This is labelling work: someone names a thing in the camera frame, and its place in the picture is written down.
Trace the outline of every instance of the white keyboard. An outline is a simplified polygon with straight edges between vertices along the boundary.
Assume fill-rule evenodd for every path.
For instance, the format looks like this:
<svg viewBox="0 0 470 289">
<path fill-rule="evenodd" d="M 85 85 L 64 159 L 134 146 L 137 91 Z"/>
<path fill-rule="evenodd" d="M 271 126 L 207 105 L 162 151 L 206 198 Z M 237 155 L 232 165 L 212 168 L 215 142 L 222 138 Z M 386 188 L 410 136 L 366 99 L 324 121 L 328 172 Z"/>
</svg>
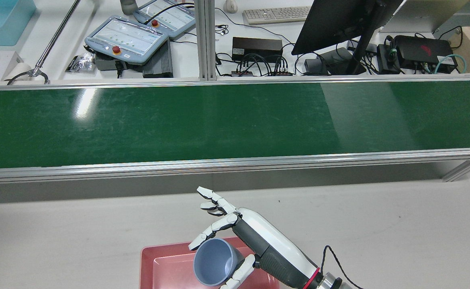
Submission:
<svg viewBox="0 0 470 289">
<path fill-rule="evenodd" d="M 305 21 L 312 6 L 263 8 L 244 10 L 242 15 L 250 25 Z"/>
</svg>

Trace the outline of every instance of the teal plastic bin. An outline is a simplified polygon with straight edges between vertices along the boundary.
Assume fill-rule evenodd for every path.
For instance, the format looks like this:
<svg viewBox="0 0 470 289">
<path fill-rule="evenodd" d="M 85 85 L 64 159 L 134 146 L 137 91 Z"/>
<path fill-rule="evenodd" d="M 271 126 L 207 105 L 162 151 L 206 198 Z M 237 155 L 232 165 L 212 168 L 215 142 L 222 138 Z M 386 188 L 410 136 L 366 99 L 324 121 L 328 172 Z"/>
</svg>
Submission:
<svg viewBox="0 0 470 289">
<path fill-rule="evenodd" d="M 0 0 L 0 45 L 15 45 L 37 8 L 33 0 Z"/>
</svg>

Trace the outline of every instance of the red emergency stop button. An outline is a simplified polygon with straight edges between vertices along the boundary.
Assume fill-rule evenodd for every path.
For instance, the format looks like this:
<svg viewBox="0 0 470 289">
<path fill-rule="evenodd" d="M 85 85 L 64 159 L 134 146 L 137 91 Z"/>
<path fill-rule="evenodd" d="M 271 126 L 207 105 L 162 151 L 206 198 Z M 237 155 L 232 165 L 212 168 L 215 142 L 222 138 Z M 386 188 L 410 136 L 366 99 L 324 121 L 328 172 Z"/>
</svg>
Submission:
<svg viewBox="0 0 470 289">
<path fill-rule="evenodd" d="M 112 52 L 117 55 L 117 54 L 121 54 L 121 48 L 119 48 L 119 46 L 114 46 L 112 47 Z"/>
</svg>

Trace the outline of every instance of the robot finger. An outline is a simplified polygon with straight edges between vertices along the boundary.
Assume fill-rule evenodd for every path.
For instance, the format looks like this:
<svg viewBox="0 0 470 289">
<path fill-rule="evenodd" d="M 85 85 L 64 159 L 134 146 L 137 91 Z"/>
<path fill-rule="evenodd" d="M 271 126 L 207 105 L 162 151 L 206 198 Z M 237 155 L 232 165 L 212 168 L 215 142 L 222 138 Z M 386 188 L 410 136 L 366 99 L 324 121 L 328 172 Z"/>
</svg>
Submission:
<svg viewBox="0 0 470 289">
<path fill-rule="evenodd" d="M 237 223 L 239 217 L 236 214 L 230 214 L 214 222 L 208 228 L 206 228 L 201 234 L 199 234 L 190 244 L 189 250 L 194 251 L 209 238 L 213 238 L 215 233 L 220 230 L 231 228 Z"/>
<path fill-rule="evenodd" d="M 209 190 L 207 188 L 198 187 L 198 193 L 205 199 L 210 199 L 212 203 L 217 204 L 217 200 L 221 198 L 218 194 L 213 192 L 213 190 Z"/>
<path fill-rule="evenodd" d="M 231 205 L 226 201 L 222 196 L 219 196 L 212 190 L 203 188 L 203 187 L 198 187 L 198 193 L 205 199 L 211 200 L 212 203 L 217 205 L 217 209 L 220 211 L 224 211 L 226 214 L 231 214 L 237 210 L 234 205 Z M 202 203 L 201 208 L 211 208 L 210 205 L 207 205 L 207 203 Z"/>
<path fill-rule="evenodd" d="M 233 272 L 228 281 L 224 285 L 221 286 L 220 289 L 236 289 L 239 287 L 248 276 L 253 272 L 255 269 L 255 255 L 251 254 L 246 257 L 242 265 Z"/>
<path fill-rule="evenodd" d="M 213 210 L 217 210 L 217 205 L 212 203 L 211 201 L 207 201 L 207 202 L 201 203 L 200 208 L 206 211 L 213 211 Z"/>
<path fill-rule="evenodd" d="M 226 212 L 215 209 L 215 210 L 208 211 L 208 214 L 211 214 L 212 216 L 224 216 L 226 215 Z"/>
</svg>

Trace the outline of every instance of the computer monitor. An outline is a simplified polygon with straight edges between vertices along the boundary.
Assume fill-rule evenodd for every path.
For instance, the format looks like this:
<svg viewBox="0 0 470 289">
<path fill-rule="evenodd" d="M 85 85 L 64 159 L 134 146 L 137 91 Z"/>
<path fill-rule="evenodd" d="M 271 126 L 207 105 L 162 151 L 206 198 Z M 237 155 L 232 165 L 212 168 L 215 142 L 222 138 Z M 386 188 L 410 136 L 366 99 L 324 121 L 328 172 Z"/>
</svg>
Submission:
<svg viewBox="0 0 470 289">
<path fill-rule="evenodd" d="M 349 59 L 325 59 L 334 75 L 365 72 L 360 60 L 374 31 L 386 24 L 403 0 L 314 0 L 299 33 L 293 55 L 310 53 L 360 36 Z"/>
</svg>

